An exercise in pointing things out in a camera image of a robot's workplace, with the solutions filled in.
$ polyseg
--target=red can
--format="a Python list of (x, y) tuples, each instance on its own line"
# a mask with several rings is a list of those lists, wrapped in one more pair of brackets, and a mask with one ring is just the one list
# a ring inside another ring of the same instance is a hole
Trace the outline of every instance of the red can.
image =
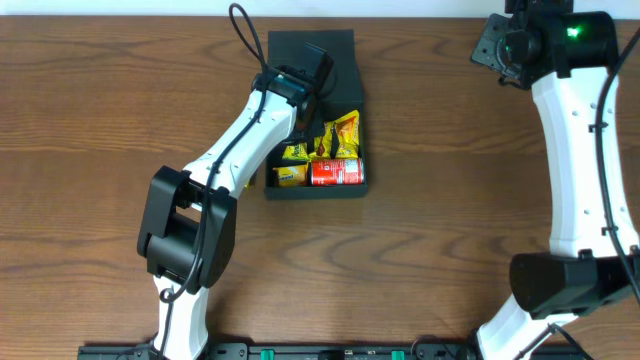
[(311, 185), (362, 184), (362, 159), (321, 160), (311, 163)]

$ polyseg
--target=yellow snack bag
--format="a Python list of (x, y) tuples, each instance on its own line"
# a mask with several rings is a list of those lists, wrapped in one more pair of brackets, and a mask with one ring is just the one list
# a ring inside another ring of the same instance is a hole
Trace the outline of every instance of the yellow snack bag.
[(309, 164), (273, 168), (278, 175), (279, 187), (307, 185), (307, 169)]
[(282, 158), (286, 160), (311, 161), (309, 155), (307, 155), (306, 143), (287, 146), (284, 149), (284, 155), (282, 155)]
[(358, 110), (354, 110), (334, 123), (339, 142), (336, 159), (357, 159), (358, 146), (360, 146), (358, 134), (360, 113)]
[(311, 160), (329, 159), (331, 157), (331, 141), (333, 140), (333, 122), (324, 123), (324, 135), (313, 139), (314, 152), (309, 154)]

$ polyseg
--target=wooden table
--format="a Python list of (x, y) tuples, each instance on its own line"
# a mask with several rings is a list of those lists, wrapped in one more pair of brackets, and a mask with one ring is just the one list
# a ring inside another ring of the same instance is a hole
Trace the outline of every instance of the wooden table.
[[(268, 202), (262, 185), (246, 191), (210, 332), (270, 343), (465, 338), (509, 296), (511, 257), (548, 249), (551, 221), (531, 93), (469, 63), (484, 20), (255, 24), (265, 48), (268, 30), (355, 29), (370, 192)], [(618, 25), (626, 44), (638, 23)], [(85, 342), (157, 330), (157, 293), (135, 251), (149, 180), (208, 149), (257, 71), (226, 18), (0, 19), (1, 359), (70, 359)], [(640, 224), (638, 84), (636, 55), (618, 121)], [(639, 316), (628, 299), (568, 329), (598, 359), (633, 358)]]

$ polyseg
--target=black box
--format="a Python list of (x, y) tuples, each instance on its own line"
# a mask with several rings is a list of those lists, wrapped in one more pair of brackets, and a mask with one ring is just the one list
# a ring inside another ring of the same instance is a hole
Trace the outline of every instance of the black box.
[[(353, 30), (328, 31), (270, 31), (269, 59), (271, 66), (289, 65), (303, 68), (298, 64), (305, 43), (310, 43), (327, 51), (333, 58), (333, 70), (320, 91), (322, 99), (319, 101), (315, 116), (320, 117), (319, 135), (324, 133), (323, 123), (334, 121), (347, 113), (358, 110), (360, 112), (360, 147), (358, 157), (362, 160), (364, 180), (360, 185), (336, 186), (300, 186), (277, 187), (274, 167), (300, 165), (305, 162), (282, 160), (284, 147), (277, 147), (267, 156), (265, 196), (269, 200), (282, 199), (327, 199), (327, 198), (356, 198), (367, 193), (367, 162), (365, 156), (365, 138), (363, 117), (363, 94), (360, 74), (356, 64), (355, 43)], [(338, 139), (333, 136), (331, 145), (332, 155), (338, 147)]]

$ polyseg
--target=yellow packet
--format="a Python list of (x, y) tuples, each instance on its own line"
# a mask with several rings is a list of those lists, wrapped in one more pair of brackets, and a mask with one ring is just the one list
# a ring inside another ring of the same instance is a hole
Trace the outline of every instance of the yellow packet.
[(336, 159), (357, 159), (360, 136), (360, 113), (354, 110), (340, 119), (334, 121), (338, 136), (338, 150)]
[(279, 187), (307, 185), (307, 169), (309, 164), (273, 168), (278, 175)]
[(307, 154), (306, 143), (287, 146), (284, 149), (284, 155), (282, 155), (282, 158), (286, 160), (311, 161)]
[(324, 123), (324, 135), (313, 139), (313, 148), (309, 154), (311, 160), (329, 159), (331, 157), (331, 141), (333, 140), (333, 122)]

